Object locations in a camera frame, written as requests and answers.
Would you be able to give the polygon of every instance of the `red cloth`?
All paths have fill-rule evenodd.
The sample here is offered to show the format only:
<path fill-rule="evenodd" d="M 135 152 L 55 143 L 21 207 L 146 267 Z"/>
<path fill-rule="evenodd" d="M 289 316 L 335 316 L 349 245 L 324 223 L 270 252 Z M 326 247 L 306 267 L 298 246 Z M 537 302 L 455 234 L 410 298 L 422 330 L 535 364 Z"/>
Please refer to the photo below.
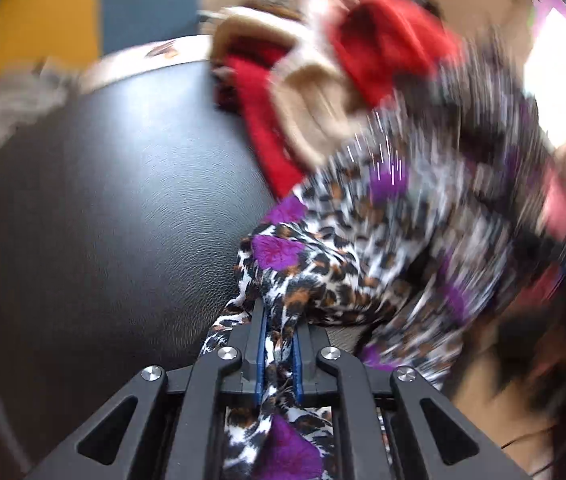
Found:
<path fill-rule="evenodd" d="M 261 171 L 272 193 L 281 199 L 305 177 L 303 169 L 287 155 L 279 121 L 269 101 L 269 69 L 287 50 L 267 41 L 241 38 L 225 57 L 234 70 L 242 115 Z"/>
<path fill-rule="evenodd" d="M 342 67 L 370 107 L 393 94 L 393 75 L 431 75 L 460 57 L 460 41 L 410 0 L 359 0 L 330 31 Z"/>

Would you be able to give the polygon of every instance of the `leopard print fabric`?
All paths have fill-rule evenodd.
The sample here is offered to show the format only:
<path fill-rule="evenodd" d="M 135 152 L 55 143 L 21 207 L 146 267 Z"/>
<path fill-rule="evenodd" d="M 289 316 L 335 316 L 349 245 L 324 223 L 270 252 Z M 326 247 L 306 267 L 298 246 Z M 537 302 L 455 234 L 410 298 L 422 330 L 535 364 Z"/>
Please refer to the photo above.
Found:
<path fill-rule="evenodd" d="M 276 413 L 316 447 L 317 476 L 335 475 L 330 410 L 301 409 L 292 391 L 301 316 L 371 325 L 362 360 L 389 370 L 412 365 L 440 386 L 463 330 L 512 297 L 512 231 L 534 222 L 537 206 L 530 204 L 548 158 L 534 101 L 498 48 L 471 44 L 463 65 L 441 68 L 429 98 L 415 109 L 397 94 L 373 110 L 365 131 L 241 241 L 239 295 L 202 353 L 250 322 L 262 298 L 265 392 L 258 409 L 228 412 L 224 478 L 259 477 L 257 459 Z M 463 140 L 480 148 L 474 160 L 458 149 L 460 122 Z"/>

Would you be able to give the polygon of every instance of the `metal screw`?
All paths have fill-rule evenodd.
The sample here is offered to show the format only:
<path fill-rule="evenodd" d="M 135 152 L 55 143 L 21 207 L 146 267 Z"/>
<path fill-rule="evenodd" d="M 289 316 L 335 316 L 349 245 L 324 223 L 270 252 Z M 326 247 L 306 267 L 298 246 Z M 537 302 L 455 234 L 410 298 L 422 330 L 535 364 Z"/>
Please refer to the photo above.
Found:
<path fill-rule="evenodd" d="M 334 361 L 341 357 L 341 351 L 336 346 L 326 346 L 321 349 L 321 355 L 330 361 Z"/>
<path fill-rule="evenodd" d="M 411 383 L 416 379 L 416 371 L 409 366 L 399 366 L 396 369 L 396 378 L 404 383 Z"/>
<path fill-rule="evenodd" d="M 238 355 L 238 352 L 236 351 L 236 348 L 232 346 L 224 346 L 223 348 L 219 349 L 217 355 L 223 361 L 229 361 L 230 359 L 234 359 Z"/>
<path fill-rule="evenodd" d="M 141 377 L 146 381 L 156 381 L 162 374 L 163 370 L 157 366 L 148 366 L 141 371 Z"/>

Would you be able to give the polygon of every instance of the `triangular cutout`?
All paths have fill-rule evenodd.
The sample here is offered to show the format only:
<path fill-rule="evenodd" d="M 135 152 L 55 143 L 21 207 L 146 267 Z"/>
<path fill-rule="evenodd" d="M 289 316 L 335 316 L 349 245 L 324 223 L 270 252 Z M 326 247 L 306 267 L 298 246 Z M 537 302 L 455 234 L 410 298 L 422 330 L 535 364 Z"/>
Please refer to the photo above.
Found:
<path fill-rule="evenodd" d="M 431 399 L 420 404 L 444 464 L 454 465 L 479 453 L 476 442 Z"/>
<path fill-rule="evenodd" d="M 125 431 L 138 404 L 136 397 L 127 397 L 77 446 L 77 451 L 103 465 L 114 463 Z"/>

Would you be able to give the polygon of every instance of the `black leather seat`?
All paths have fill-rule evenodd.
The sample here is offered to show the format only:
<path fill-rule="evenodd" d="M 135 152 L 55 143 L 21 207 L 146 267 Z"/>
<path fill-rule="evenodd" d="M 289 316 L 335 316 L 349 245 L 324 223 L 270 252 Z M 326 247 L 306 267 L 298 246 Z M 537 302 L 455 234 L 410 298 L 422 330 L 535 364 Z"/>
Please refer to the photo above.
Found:
<path fill-rule="evenodd" d="M 206 62 L 83 96 L 0 149 L 0 479 L 140 368 L 177 368 L 273 205 Z"/>

